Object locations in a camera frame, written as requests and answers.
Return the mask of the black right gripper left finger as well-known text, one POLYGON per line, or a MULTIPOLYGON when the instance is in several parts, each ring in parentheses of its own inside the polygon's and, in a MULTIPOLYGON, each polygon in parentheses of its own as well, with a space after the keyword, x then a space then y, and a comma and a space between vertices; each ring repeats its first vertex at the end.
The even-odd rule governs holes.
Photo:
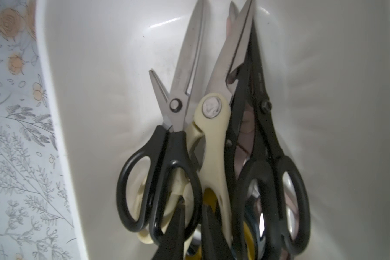
POLYGON ((162 237, 161 243, 152 260, 182 260, 185 242, 185 201, 178 200, 175 212, 162 237))

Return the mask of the white plastic storage box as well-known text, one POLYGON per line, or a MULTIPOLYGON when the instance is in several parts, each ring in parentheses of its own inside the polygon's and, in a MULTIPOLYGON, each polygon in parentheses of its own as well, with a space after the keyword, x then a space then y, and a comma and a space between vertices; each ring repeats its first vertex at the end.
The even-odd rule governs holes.
MULTIPOLYGON (((82 260, 148 260, 121 224, 120 170, 162 123, 195 1, 38 1, 43 78, 82 260)), ((281 146, 307 187, 302 260, 390 260, 390 1, 257 1, 281 146)))

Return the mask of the all black scissors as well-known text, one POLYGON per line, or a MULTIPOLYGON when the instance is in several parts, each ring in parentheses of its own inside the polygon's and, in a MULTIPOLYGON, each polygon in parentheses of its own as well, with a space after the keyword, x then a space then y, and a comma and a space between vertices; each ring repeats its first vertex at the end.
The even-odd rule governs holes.
POLYGON ((255 28, 251 28, 248 43, 247 57, 238 73, 224 151, 231 195, 232 247, 239 260, 245 257, 244 231, 248 229, 255 259, 278 260, 286 252, 291 260, 303 253, 310 240, 309 200, 299 170, 276 136, 255 28), (236 141, 246 105, 253 112, 254 138, 249 159, 236 175, 236 141))

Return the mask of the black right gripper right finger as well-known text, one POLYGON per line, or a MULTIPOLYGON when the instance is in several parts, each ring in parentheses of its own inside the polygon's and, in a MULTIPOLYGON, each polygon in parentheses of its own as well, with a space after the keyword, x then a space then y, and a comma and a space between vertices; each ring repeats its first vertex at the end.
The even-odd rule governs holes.
POLYGON ((201 216, 201 256, 203 260, 234 259, 212 208, 206 204, 201 216))

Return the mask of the black handled steel scissors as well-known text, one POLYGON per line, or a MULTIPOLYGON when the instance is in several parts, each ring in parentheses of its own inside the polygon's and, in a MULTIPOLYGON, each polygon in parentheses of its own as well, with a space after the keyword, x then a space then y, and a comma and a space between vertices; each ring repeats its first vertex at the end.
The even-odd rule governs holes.
POLYGON ((117 183, 116 202, 122 224, 131 232, 148 228, 150 237, 157 245, 164 235, 161 224, 170 197, 170 181, 177 169, 182 169, 189 178, 194 198, 192 216, 184 224, 184 239, 190 238, 201 218, 202 188, 187 151, 184 125, 191 97, 187 90, 196 71, 202 43, 204 5, 204 1, 197 1, 191 15, 171 89, 164 87, 153 69, 149 71, 163 123, 155 128, 149 141, 125 162, 117 183), (126 200, 127 183, 133 168, 144 157, 150 159, 150 166, 138 217, 133 218, 126 200))

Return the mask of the yellow handled scissors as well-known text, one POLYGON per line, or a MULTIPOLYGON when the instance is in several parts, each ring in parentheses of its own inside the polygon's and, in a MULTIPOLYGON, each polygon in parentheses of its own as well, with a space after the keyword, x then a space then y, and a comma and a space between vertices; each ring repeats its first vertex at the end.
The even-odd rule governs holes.
MULTIPOLYGON (((213 212, 216 212, 217 208, 219 207, 217 205, 217 197, 215 193, 209 188, 207 188, 204 192, 203 202, 212 206, 213 212)), ((244 222, 244 238, 247 246, 248 260, 256 260, 258 256, 256 250, 257 243, 253 238, 250 226, 246 222, 244 222)), ((202 247, 200 245, 191 243, 185 256, 185 260, 201 260, 201 258, 202 247)))

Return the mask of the cream handled kitchen scissors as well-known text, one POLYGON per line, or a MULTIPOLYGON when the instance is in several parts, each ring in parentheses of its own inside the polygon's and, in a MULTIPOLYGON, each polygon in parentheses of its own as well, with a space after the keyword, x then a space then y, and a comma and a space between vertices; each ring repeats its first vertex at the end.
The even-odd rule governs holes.
MULTIPOLYGON (((231 244, 232 241, 232 212, 225 173, 224 150, 226 131, 231 116, 231 103, 236 90, 236 87, 229 84, 228 80, 236 76, 238 68, 245 62, 253 16, 252 2, 246 1, 226 38, 205 89, 205 94, 195 109, 193 119, 190 123, 186 123, 185 118, 184 125, 184 131, 187 135, 187 151, 201 184, 201 208, 204 203, 205 190, 211 189, 217 197, 221 216, 219 225, 227 244, 231 244)), ((187 90, 191 93, 188 109, 190 100, 193 99, 193 94, 197 89, 196 85, 192 83, 192 79, 187 90)), ((133 218, 138 217, 149 167, 150 159, 142 158, 137 162, 128 179, 126 200, 133 218)), ((185 201, 185 224, 189 222, 193 213, 192 185, 186 173, 182 169, 177 169, 170 183, 171 186, 168 189, 170 197, 167 200, 161 224, 164 234, 166 234, 180 198, 184 198, 185 201)), ((200 218, 197 227, 201 226, 201 221, 202 218, 200 218)), ((142 242, 155 244, 150 237, 148 228, 137 232, 137 234, 142 242)), ((193 234, 184 242, 184 256, 192 242, 193 234)))

